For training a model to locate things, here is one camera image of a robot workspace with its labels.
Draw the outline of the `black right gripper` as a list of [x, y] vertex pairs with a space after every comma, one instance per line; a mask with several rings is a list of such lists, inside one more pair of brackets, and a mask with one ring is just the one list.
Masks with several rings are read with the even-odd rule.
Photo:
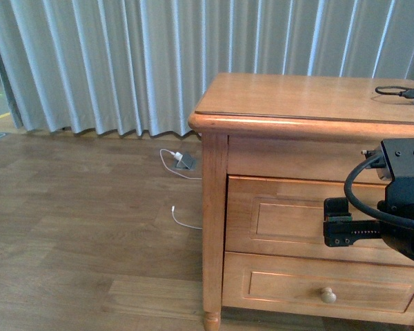
[[[385, 198], [377, 207], [386, 213], [381, 224], [384, 242], [414, 261], [414, 177], [394, 179], [386, 186]], [[380, 223], [354, 221], [346, 197], [327, 198], [323, 235], [328, 247], [348, 247], [361, 239], [380, 239]]]

